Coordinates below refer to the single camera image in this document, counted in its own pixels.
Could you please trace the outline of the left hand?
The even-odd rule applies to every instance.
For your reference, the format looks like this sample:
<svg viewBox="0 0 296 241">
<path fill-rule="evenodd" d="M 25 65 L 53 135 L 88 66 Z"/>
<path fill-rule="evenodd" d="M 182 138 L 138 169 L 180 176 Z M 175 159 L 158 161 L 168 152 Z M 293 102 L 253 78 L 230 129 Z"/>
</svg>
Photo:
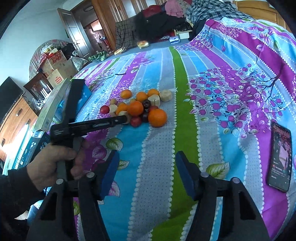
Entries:
<svg viewBox="0 0 296 241">
<path fill-rule="evenodd" d="M 57 163 L 60 161 L 74 161 L 70 173 L 74 179 L 80 179 L 84 175 L 83 162 L 87 148 L 89 143 L 86 140 L 82 141 L 77 152 L 69 147 L 48 144 L 26 167 L 28 176 L 36 189 L 42 191 L 56 182 Z"/>
</svg>

